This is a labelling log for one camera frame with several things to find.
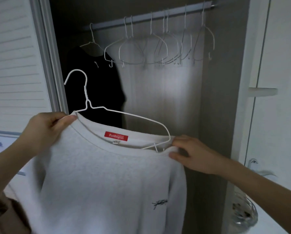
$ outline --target black t-shirt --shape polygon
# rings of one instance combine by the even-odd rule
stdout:
[[[106,59],[112,58],[106,53]],[[87,93],[93,107],[105,106],[107,109],[121,111],[125,102],[125,95],[121,86],[117,68],[109,67],[111,62],[104,56],[90,56],[81,47],[75,47],[67,54],[67,73],[74,69],[83,70],[87,77]],[[73,72],[65,85],[65,94],[69,113],[84,109],[85,101],[85,76],[80,71]],[[105,109],[88,109],[80,112],[90,121],[104,125],[122,128],[122,114],[109,112]]]

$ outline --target paddington label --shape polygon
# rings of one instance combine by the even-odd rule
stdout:
[[[128,135],[121,135],[121,134],[116,134],[116,133],[112,133],[108,131],[105,132],[104,137],[113,138],[116,140],[128,141]]]

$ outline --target clothing rod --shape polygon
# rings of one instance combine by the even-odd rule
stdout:
[[[212,1],[206,1],[204,3],[204,9],[210,9],[214,7]],[[151,16],[153,15],[153,19],[158,19],[158,18],[163,18],[164,14],[165,17],[167,16],[167,12],[169,11],[169,16],[173,15],[181,15],[185,13],[185,10],[187,13],[192,13],[192,12],[197,12],[197,11],[202,11],[203,10],[203,2],[197,3],[197,4],[192,4],[192,5],[187,5],[186,7],[176,7],[173,9],[165,10],[165,11],[156,11],[153,12],[153,14],[148,13],[148,14],[143,14],[143,15],[135,15],[132,16],[132,22],[133,23],[138,23],[138,22],[143,22],[143,21],[150,21]],[[126,23],[130,24],[130,16],[127,16],[126,18]],[[97,23],[97,24],[92,24],[91,28],[92,30],[98,30],[98,29],[105,29],[105,28],[110,28],[110,27],[116,27],[116,26],[122,26],[124,25],[124,18],[118,19],[118,20],[111,20],[111,21],[106,21],[102,23]],[[90,31],[90,27],[84,26],[82,28],[83,31]]]

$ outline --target hand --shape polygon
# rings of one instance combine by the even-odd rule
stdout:
[[[218,174],[222,161],[226,159],[198,139],[187,135],[175,137],[172,145],[186,150],[189,157],[175,152],[171,152],[169,157],[198,172]]]
[[[61,132],[76,119],[77,116],[66,116],[64,112],[39,113],[30,119],[14,144],[24,148],[34,157],[50,147]]]

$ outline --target brown fabric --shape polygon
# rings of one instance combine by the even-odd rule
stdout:
[[[30,234],[31,230],[18,202],[0,196],[0,234]]]

